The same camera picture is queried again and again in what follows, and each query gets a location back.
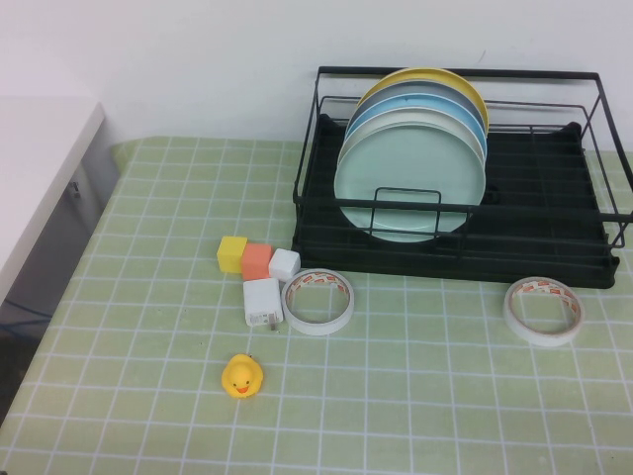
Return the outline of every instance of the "packing tape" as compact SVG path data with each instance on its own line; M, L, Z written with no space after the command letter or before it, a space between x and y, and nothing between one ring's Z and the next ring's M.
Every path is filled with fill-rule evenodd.
M302 320L293 315L290 311L290 302L302 287L309 285L329 284L335 285L337 289L347 297L347 308L343 313L328 322L312 322ZM281 305L284 317L288 324L298 332L310 335L330 334L339 331L347 325L354 313L354 290L350 283L342 275L327 269L309 269L295 275L286 282L281 293Z
M556 295L574 314L574 322L562 332L539 332L522 322L512 309L512 301L519 294L538 292ZM585 320L585 308L581 299L567 285L545 277L527 277L510 286L503 301L503 317L510 329L526 341L539 346L560 346L572 341Z

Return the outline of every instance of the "yellow plate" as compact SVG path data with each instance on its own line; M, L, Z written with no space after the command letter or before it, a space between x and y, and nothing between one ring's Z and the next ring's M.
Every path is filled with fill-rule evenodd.
M484 119L484 124L486 125L486 134L488 133L488 110L484 99L470 82L462 76L459 76L451 71L447 71L446 69L437 69L433 67L410 67L408 69L401 69L399 71L392 72L391 74L383 77L374 85L374 87L367 91L367 93L358 102L358 105L360 106L367 100L367 98L369 98L369 96L387 86L391 86L397 82L411 81L414 79L427 79L430 81L441 82L464 94L482 113L482 118Z

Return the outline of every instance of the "rubber duck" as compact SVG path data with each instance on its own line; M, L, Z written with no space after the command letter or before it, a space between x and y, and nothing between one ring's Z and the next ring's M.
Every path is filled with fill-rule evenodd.
M237 399L257 394L263 380L261 366L247 354L235 355L222 372L222 386L229 396Z

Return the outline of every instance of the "white wall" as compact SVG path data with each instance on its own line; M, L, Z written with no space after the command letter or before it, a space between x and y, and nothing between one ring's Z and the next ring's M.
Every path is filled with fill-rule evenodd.
M87 165L103 196L114 183L110 143L299 140L321 64L595 70L633 149L624 0L9 1L0 36L45 48L104 104Z

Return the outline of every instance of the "white table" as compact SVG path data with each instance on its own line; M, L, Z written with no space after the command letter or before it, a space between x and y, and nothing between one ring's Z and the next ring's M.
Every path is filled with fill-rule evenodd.
M91 97L0 96L0 301L103 120Z

